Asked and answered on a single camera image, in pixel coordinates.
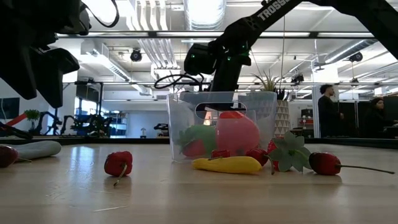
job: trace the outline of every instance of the table surface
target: table surface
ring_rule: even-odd
[[[343,164],[398,171],[398,151],[308,144]],[[114,188],[103,171],[111,152],[130,151],[133,170]],[[271,176],[220,174],[172,163],[168,145],[65,146],[55,157],[0,169],[0,222],[394,223],[398,175],[342,168]]]

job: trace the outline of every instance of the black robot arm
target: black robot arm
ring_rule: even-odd
[[[332,6],[337,11],[356,17],[374,36],[398,58],[398,12],[386,0],[309,0],[319,6]],[[263,1],[263,7],[251,16],[230,24],[208,46],[194,44],[185,59],[185,71],[190,75],[212,74],[210,91],[234,91],[242,65],[250,65],[250,48],[261,34],[283,18],[303,0]]]

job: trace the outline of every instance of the man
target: man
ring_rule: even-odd
[[[333,86],[323,85],[320,88],[320,92],[323,95],[318,100],[321,138],[338,136],[340,133],[340,120],[344,119],[344,115],[338,112],[330,99],[331,96],[335,95]]]

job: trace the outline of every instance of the transparent container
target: transparent container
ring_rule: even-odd
[[[274,136],[276,93],[174,93],[167,96],[172,159],[211,158],[213,151],[243,156],[267,149]]]

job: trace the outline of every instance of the person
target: person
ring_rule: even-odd
[[[384,132],[384,127],[393,126],[398,121],[386,120],[384,116],[384,100],[375,98],[371,100],[371,105],[364,116],[365,138],[391,138]]]
[[[338,112],[330,99],[331,96],[335,95],[333,86],[322,85],[320,92],[323,95],[318,100],[321,138],[339,136],[340,121],[344,119],[344,114]]]

